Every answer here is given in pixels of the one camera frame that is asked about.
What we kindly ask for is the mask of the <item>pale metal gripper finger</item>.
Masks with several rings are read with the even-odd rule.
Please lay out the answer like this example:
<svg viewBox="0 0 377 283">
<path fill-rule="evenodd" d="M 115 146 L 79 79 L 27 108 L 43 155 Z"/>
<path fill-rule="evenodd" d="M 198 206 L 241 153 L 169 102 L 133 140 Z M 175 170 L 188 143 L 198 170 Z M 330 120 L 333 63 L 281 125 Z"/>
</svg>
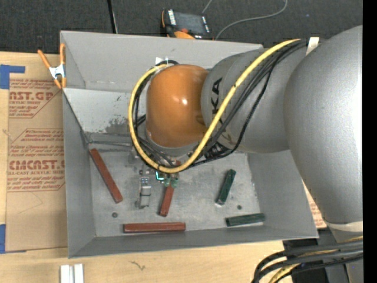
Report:
<svg viewBox="0 0 377 283">
<path fill-rule="evenodd" d="M 140 186 L 138 189 L 138 197 L 135 202 L 135 206 L 137 209 L 145 208 L 145 200 L 144 200 L 144 186 Z"/>
<path fill-rule="evenodd" d="M 151 188 L 149 177 L 142 177 L 140 179 L 141 186 L 144 186 L 144 200 L 145 200 L 145 207 L 149 206 L 150 196 L 151 196 Z"/>
</svg>

